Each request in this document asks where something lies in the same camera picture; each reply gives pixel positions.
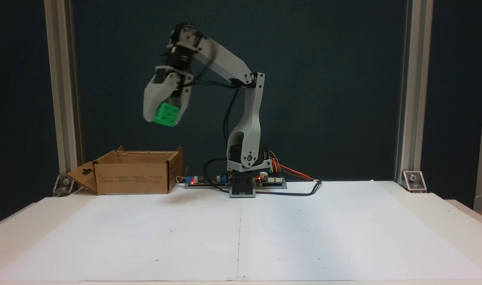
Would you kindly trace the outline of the narrow grey moving gripper jaw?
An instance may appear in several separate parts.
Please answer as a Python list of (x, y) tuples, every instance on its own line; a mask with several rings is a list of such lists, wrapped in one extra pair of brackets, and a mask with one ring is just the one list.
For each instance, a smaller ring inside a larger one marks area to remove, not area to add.
[(175, 110), (173, 111), (173, 125), (176, 126), (185, 110), (189, 105), (189, 99), (192, 93), (192, 81), (174, 81), (173, 82), (173, 105)]

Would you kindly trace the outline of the wide grey fixed gripper jaw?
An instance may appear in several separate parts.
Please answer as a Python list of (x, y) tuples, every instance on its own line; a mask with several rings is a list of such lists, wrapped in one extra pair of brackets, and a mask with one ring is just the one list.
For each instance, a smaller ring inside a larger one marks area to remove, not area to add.
[(156, 84), (156, 73), (144, 90), (143, 118), (156, 124), (173, 124), (175, 107), (166, 100), (173, 94), (174, 87), (169, 81)]

